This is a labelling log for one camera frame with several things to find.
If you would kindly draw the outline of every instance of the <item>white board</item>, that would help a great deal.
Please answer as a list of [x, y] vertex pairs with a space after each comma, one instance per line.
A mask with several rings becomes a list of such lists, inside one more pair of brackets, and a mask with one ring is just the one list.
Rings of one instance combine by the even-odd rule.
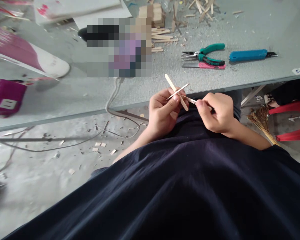
[[37, 8], [41, 8], [43, 4], [47, 4], [49, 2], [51, 2], [51, 0], [34, 0], [33, 6], [35, 20], [38, 25], [55, 23], [61, 20], [90, 14], [98, 10], [111, 8], [114, 6], [121, 7], [120, 0], [59, 0], [62, 8], [59, 9], [58, 14], [62, 16], [49, 19], [43, 17], [37, 10]]
[[121, 0], [121, 5], [104, 10], [99, 10], [88, 15], [74, 17], [73, 20], [79, 29], [86, 28], [87, 25], [98, 25], [98, 18], [125, 18], [132, 17], [126, 4]]

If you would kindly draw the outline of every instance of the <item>hand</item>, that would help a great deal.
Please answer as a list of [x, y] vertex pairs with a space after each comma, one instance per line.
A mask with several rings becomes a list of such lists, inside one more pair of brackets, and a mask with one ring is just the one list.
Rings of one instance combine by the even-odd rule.
[[[186, 95], [184, 90], [179, 92], [181, 95]], [[153, 95], [150, 99], [150, 117], [149, 126], [147, 127], [148, 134], [153, 140], [161, 138], [171, 132], [177, 122], [178, 114], [182, 105], [180, 97], [176, 94], [170, 100], [166, 100], [174, 94], [172, 88], [166, 88]]]
[[[238, 121], [233, 117], [233, 100], [230, 96], [208, 93], [202, 100], [197, 100], [196, 106], [208, 130], [224, 135], [235, 131]], [[214, 108], [214, 114], [211, 114], [208, 106]]]

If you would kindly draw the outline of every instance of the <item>power cord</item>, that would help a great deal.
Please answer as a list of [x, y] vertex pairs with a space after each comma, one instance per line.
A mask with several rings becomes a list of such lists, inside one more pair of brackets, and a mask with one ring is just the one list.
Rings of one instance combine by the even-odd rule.
[[[113, 111], [111, 111], [111, 110], [109, 109], [109, 105], [110, 105], [110, 104], [112, 103], [112, 101], [114, 100], [114, 96], [115, 96], [115, 94], [116, 94], [116, 92], [117, 92], [117, 90], [118, 90], [117, 81], [118, 81], [119, 79], [120, 79], [120, 83], [121, 83], [121, 82], [122, 82], [122, 79], [121, 79], [120, 77], [115, 77], [115, 78], [114, 78], [114, 90], [113, 90], [113, 92], [112, 92], [112, 94], [111, 94], [109, 100], [108, 100], [107, 103], [106, 103], [105, 110], [106, 110], [107, 113], [109, 113], [109, 114], [111, 114], [111, 115], [114, 115], [114, 116], [117, 116], [117, 117], [122, 117], [122, 116], [116, 114], [115, 112], [113, 112]], [[118, 136], [118, 137], [124, 138], [124, 139], [132, 138], [132, 137], [134, 137], [134, 136], [139, 132], [139, 130], [140, 130], [140, 125], [139, 125], [137, 122], [133, 121], [132, 119], [130, 119], [130, 118], [128, 118], [128, 117], [125, 117], [125, 118], [128, 119], [128, 120], [130, 120], [131, 122], [133, 122], [133, 123], [135, 123], [135, 124], [137, 125], [137, 131], [136, 131], [132, 136], [130, 136], [130, 137], [123, 137], [123, 136], [121, 136], [121, 135], [119, 135], [119, 134], [117, 134], [117, 133], [111, 132], [111, 131], [109, 131], [109, 130], [105, 130], [105, 129], [106, 129], [106, 126], [107, 126], [107, 124], [106, 124], [102, 130], [101, 130], [101, 129], [97, 130], [97, 131], [99, 131], [99, 133], [97, 133], [97, 134], [94, 135], [93, 137], [88, 138], [88, 139], [86, 139], [86, 140], [84, 140], [84, 141], [82, 141], [82, 142], [80, 142], [80, 143], [76, 143], [76, 144], [69, 145], [69, 146], [64, 146], [64, 147], [57, 147], [57, 148], [51, 148], [51, 149], [45, 149], [45, 150], [31, 150], [31, 149], [27, 149], [27, 148], [18, 147], [17, 144], [15, 144], [15, 145], [14, 145], [14, 144], [8, 144], [8, 143], [5, 143], [5, 142], [0, 141], [1, 144], [13, 148], [13, 150], [11, 151], [11, 154], [10, 154], [10, 157], [9, 157], [8, 161], [6, 162], [6, 164], [4, 165], [4, 167], [0, 169], [0, 172], [1, 172], [2, 170], [4, 170], [4, 169], [10, 164], [12, 155], [13, 155], [13, 153], [14, 153], [14, 151], [15, 151], [16, 149], [20, 149], [20, 150], [24, 150], [24, 151], [28, 151], [28, 152], [48, 152], [48, 151], [52, 151], [52, 150], [58, 150], [58, 149], [62, 149], [62, 148], [67, 148], [67, 147], [77, 146], [77, 145], [79, 145], [79, 144], [82, 144], [82, 143], [85, 143], [85, 142], [87, 142], [87, 141], [90, 141], [91, 139], [94, 139], [95, 137], [97, 137], [97, 136], [98, 136], [100, 133], [102, 133], [102, 132], [109, 132], [109, 133], [112, 133], [112, 134], [114, 134], [114, 135], [116, 135], [116, 136]], [[20, 132], [23, 132], [23, 133], [22, 133], [18, 138], [21, 138], [26, 132], [28, 132], [29, 130], [31, 130], [33, 127], [29, 127], [29, 128], [26, 128], [26, 129], [23, 130], [23, 131], [20, 131]], [[6, 135], [4, 135], [4, 136], [9, 136], [9, 135], [14, 135], [14, 134], [16, 134], [16, 133], [6, 134]]]

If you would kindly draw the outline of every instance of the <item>green pliers handle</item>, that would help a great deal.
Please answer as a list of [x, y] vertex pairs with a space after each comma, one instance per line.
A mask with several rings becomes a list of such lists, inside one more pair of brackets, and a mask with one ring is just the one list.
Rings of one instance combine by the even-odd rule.
[[224, 43], [217, 43], [217, 44], [211, 44], [206, 48], [201, 48], [200, 53], [198, 55], [198, 59], [200, 62], [205, 61], [206, 63], [214, 66], [223, 66], [225, 65], [225, 61], [222, 60], [215, 60], [212, 58], [209, 58], [206, 56], [206, 54], [217, 51], [217, 50], [222, 50], [224, 49], [225, 45]]

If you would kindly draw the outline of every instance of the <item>blue utility knife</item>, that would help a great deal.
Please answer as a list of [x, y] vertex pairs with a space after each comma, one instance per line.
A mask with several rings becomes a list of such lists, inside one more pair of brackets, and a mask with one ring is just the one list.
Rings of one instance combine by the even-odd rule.
[[268, 52], [266, 49], [238, 51], [230, 54], [231, 62], [260, 60], [267, 57], [277, 57], [275, 52]]

